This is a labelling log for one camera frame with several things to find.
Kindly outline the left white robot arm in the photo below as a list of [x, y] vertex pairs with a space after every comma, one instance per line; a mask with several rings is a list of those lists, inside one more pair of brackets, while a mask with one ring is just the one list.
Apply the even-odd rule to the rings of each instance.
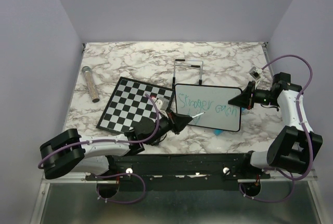
[[109, 180], [115, 166], [107, 156], [132, 156], [144, 150], [145, 144], [157, 145], [168, 132], [178, 135], [193, 117], [168, 111], [153, 121], [143, 117], [129, 131], [110, 137], [87, 137], [75, 128], [68, 129], [40, 146], [38, 168], [46, 179], [60, 178], [69, 172], [88, 172]]

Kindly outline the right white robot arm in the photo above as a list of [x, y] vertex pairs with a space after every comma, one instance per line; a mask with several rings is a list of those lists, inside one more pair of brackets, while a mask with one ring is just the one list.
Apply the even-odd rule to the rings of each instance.
[[249, 160], [239, 165], [240, 174], [251, 178], [258, 169], [271, 168], [283, 169], [304, 178], [312, 167], [323, 139], [313, 132], [307, 122], [302, 86], [293, 84], [290, 74], [283, 72], [274, 75], [269, 90], [255, 86], [255, 81], [250, 81], [245, 90], [228, 103], [248, 110], [256, 103], [278, 108], [284, 127], [267, 151], [249, 153]]

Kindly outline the black framed whiteboard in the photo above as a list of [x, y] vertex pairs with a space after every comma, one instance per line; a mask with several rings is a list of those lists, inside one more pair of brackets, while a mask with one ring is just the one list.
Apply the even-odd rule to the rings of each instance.
[[179, 114], [194, 116], [189, 125], [238, 132], [241, 125], [241, 108], [228, 101], [242, 93], [239, 87], [194, 84], [175, 85], [175, 105]]

